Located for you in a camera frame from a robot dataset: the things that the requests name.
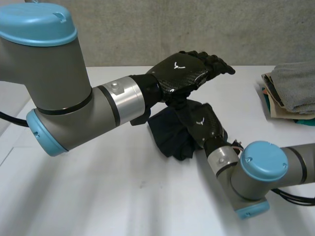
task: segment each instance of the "carbon fiber hand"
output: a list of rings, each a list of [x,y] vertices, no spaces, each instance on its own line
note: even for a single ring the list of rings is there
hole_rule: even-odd
[[[186,98],[206,81],[235,70],[215,55],[206,52],[179,52],[154,66],[147,74],[156,77],[162,90],[162,101],[175,109],[186,106]]]

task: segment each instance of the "gray towel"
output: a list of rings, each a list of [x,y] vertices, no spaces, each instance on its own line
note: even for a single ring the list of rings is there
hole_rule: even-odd
[[[288,111],[315,113],[315,62],[277,65],[271,78]]]

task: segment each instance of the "small screw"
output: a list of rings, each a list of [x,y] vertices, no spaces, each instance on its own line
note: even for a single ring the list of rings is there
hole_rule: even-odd
[[[33,133],[33,134],[34,134],[34,136],[35,136],[36,138],[40,138],[40,135],[39,135],[38,132],[35,132],[35,133]]]
[[[112,87],[113,90],[117,90],[119,88],[119,85],[118,85],[117,82],[112,82],[111,87]]]
[[[251,158],[251,157],[248,157],[248,158],[245,159],[245,161],[246,161],[246,163],[249,163],[249,162],[252,161],[252,158]]]

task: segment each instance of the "black cable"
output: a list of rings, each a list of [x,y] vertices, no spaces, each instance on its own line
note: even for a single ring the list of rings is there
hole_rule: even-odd
[[[296,204],[299,206],[304,206],[304,207],[315,206],[315,198],[305,198],[305,197],[295,196],[277,188],[271,189],[271,191],[278,194],[289,203]]]
[[[11,117],[3,112],[0,112],[0,118],[3,119],[3,120],[6,120],[8,122],[11,122],[13,124],[16,124],[16,125],[20,125],[20,126],[23,126],[23,127],[28,127],[28,123],[26,122],[26,120],[24,119],[18,119],[18,118],[15,118],[15,117]]]

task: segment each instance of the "white logo on hand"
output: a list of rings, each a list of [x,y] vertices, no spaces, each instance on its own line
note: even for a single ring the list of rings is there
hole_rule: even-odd
[[[202,118],[202,121],[201,122],[197,122],[196,121],[196,124],[201,124],[201,125],[203,125],[203,122],[205,121],[205,118]]]
[[[178,66],[177,65],[177,62],[175,62],[175,64],[174,64],[174,69],[185,69],[186,67],[184,67],[184,66]]]

